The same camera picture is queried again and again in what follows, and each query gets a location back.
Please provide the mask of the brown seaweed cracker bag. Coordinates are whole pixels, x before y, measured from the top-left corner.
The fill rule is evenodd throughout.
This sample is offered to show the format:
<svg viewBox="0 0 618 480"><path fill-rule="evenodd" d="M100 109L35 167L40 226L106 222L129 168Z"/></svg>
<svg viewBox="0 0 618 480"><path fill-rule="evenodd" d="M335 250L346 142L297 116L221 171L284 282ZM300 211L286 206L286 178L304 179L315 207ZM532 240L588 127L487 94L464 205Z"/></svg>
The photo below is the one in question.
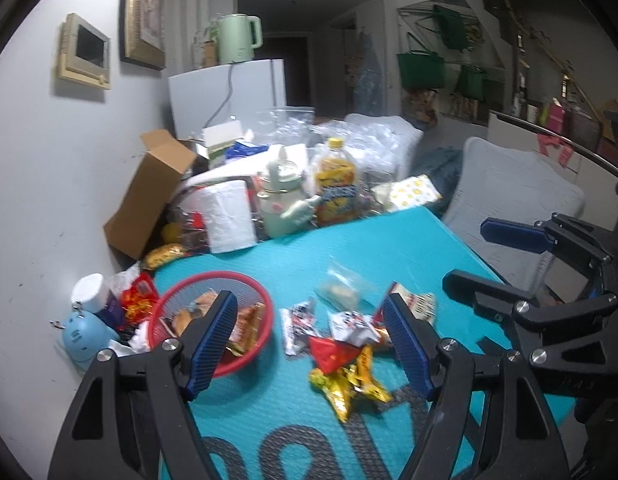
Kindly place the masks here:
<svg viewBox="0 0 618 480"><path fill-rule="evenodd" d="M217 296L218 293L215 290L208 289L188 306L172 315L170 318L172 333L181 336L194 318L202 318L206 315ZM236 323L226 347L232 356L243 356L254 346L259 336L264 310L266 306L262 302L238 308Z"/></svg>

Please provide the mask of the red gold snack packet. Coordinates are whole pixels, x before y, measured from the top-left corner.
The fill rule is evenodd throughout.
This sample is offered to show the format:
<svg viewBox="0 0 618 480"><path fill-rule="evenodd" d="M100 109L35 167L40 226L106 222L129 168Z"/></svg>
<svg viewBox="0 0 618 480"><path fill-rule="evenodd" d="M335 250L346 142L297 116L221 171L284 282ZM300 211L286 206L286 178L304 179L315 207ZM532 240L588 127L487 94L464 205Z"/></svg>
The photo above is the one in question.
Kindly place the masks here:
<svg viewBox="0 0 618 480"><path fill-rule="evenodd" d="M404 285L393 282L376 312L372 315L375 327L384 326L393 335L398 330L406 330L410 318L435 326L437 299L432 292L411 292Z"/></svg>

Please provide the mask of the red cartoon candy packet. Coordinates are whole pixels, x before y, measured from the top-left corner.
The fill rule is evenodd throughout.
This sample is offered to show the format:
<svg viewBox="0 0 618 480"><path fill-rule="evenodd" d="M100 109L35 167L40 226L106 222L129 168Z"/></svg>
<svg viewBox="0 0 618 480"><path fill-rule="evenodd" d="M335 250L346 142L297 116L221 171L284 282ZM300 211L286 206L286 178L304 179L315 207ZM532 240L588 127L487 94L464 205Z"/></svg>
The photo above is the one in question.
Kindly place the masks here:
<svg viewBox="0 0 618 480"><path fill-rule="evenodd" d="M352 363L362 352L362 348L332 338L310 336L309 351L322 373L333 374Z"/></svg>

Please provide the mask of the white black calligraphy snack packet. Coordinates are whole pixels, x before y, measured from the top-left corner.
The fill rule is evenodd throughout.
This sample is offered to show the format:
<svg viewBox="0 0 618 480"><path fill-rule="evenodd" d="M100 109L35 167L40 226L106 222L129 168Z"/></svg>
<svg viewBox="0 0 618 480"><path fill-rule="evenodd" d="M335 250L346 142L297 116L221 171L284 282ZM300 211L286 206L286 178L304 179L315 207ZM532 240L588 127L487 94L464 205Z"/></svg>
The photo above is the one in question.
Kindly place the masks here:
<svg viewBox="0 0 618 480"><path fill-rule="evenodd" d="M344 344L362 348L382 341L382 336L370 320L358 311L330 313L328 325L333 340Z"/></svg>

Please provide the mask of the clear bag of snacks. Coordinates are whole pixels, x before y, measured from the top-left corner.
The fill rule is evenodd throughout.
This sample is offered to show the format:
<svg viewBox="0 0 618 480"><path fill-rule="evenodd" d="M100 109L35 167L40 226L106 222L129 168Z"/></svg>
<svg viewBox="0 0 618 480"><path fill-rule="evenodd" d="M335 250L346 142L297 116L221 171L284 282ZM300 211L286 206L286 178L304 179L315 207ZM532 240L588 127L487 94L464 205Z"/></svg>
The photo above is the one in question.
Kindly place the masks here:
<svg viewBox="0 0 618 480"><path fill-rule="evenodd" d="M315 292L339 311L359 311L376 290L374 283L330 258Z"/></svg>

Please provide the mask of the white leaf pattern cushion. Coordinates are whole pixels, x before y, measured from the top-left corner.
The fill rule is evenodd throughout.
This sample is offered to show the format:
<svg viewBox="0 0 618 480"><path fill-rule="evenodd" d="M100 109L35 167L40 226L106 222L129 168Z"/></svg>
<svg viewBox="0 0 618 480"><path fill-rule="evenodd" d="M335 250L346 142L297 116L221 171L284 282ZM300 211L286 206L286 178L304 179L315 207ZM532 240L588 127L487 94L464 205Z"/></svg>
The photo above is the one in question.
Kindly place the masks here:
<svg viewBox="0 0 618 480"><path fill-rule="evenodd" d="M464 144L461 177L442 221L508 284L536 292L553 256L487 242L480 224L489 217L533 224L554 212L577 217L583 205L580 188L539 155L473 136Z"/></svg>

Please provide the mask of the blue round humidifier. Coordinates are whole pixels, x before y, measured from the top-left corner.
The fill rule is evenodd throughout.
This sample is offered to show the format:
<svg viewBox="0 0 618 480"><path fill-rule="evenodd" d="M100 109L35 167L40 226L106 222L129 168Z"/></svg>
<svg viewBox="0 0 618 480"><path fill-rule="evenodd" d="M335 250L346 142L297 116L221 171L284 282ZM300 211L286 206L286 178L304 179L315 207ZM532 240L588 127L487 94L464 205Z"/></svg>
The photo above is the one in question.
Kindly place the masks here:
<svg viewBox="0 0 618 480"><path fill-rule="evenodd" d="M62 346L74 365L84 372L97 352L108 347L109 341L119 340L113 328L88 311L73 310L66 320L50 324L62 333Z"/></svg>

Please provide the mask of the red yellow wrapper packet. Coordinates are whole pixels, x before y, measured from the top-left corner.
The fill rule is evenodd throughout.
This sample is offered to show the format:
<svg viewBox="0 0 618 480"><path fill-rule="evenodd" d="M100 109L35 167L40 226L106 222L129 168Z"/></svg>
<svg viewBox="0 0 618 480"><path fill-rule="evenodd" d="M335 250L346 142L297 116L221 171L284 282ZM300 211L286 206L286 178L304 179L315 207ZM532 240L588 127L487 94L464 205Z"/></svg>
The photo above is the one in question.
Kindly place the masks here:
<svg viewBox="0 0 618 480"><path fill-rule="evenodd" d="M159 300L159 294L147 272L142 272L121 295L126 325L138 325L147 320Z"/></svg>

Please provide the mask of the yellow smiley paper bag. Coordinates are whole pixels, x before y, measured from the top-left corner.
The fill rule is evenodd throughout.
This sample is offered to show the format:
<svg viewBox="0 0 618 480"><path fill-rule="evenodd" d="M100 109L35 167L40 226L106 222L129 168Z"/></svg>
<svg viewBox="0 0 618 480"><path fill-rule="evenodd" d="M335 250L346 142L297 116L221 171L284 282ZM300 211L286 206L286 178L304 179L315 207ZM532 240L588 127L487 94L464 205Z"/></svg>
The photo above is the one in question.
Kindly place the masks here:
<svg viewBox="0 0 618 480"><path fill-rule="evenodd" d="M384 211L394 212L437 203L442 195L426 174L372 188Z"/></svg>

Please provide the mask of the yellow gold snack packet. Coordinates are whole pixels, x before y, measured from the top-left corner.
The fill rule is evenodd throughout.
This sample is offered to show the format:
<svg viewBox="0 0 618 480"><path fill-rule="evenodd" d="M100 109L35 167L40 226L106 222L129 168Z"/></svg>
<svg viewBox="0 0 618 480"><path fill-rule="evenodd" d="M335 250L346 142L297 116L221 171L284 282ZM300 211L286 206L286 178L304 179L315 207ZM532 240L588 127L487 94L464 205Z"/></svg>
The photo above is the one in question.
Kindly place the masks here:
<svg viewBox="0 0 618 480"><path fill-rule="evenodd" d="M311 370L309 382L324 394L342 424L348 422L356 399L379 403L392 400L391 393L373 376L373 347L369 344L352 364L339 367L336 372L325 374L319 368Z"/></svg>

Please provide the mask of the brown cardboard box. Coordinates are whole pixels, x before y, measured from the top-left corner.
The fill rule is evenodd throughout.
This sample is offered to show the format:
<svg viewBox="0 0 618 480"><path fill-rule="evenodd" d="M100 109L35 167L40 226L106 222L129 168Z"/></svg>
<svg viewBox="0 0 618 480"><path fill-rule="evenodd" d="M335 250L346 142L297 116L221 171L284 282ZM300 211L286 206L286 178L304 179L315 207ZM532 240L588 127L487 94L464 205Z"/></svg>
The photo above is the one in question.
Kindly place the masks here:
<svg viewBox="0 0 618 480"><path fill-rule="evenodd" d="M141 258L167 203L193 165L194 152L166 129L141 135L145 154L117 211L104 225L108 245Z"/></svg>

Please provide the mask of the white paper towel roll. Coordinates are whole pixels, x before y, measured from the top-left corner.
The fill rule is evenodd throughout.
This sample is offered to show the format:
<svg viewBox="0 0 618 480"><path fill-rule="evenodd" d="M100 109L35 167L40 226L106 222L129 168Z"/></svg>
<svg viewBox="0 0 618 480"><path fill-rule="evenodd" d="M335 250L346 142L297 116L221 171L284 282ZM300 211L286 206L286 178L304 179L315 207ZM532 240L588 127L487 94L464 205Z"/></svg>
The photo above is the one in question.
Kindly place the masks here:
<svg viewBox="0 0 618 480"><path fill-rule="evenodd" d="M244 181L205 186L196 191L195 200L212 254L237 252L258 243Z"/></svg>

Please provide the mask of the mint cartoon water jug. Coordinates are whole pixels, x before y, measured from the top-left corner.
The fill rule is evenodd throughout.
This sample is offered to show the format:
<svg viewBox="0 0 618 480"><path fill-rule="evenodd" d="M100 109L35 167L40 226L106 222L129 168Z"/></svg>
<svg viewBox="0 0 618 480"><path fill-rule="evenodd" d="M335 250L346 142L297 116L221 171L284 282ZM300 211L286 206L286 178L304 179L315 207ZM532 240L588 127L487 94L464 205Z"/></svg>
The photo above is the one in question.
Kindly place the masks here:
<svg viewBox="0 0 618 480"><path fill-rule="evenodd" d="M310 226L321 196L306 192L303 172L294 162L282 156L271 160L259 174L259 182L260 216L269 238L292 235Z"/></svg>

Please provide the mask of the white mini fridge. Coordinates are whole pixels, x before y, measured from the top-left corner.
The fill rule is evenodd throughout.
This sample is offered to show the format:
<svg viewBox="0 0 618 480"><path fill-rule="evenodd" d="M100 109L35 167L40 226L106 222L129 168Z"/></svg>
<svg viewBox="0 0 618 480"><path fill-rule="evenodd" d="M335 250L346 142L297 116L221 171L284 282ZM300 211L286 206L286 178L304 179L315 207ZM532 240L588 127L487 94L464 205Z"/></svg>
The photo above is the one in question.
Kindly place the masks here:
<svg viewBox="0 0 618 480"><path fill-rule="evenodd" d="M282 60L223 64L168 78L176 136L238 120L254 130L269 110L286 105Z"/></svg>

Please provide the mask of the green electric kettle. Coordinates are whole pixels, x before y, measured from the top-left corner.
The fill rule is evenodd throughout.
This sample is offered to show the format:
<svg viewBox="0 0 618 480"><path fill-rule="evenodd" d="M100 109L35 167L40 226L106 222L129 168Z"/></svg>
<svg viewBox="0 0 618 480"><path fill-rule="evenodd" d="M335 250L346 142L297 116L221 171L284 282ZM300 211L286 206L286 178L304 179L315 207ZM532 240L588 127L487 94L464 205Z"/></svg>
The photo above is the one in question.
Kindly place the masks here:
<svg viewBox="0 0 618 480"><path fill-rule="evenodd" d="M261 20L243 13L220 16L212 22L211 39L217 44L220 64L250 62L263 44Z"/></svg>

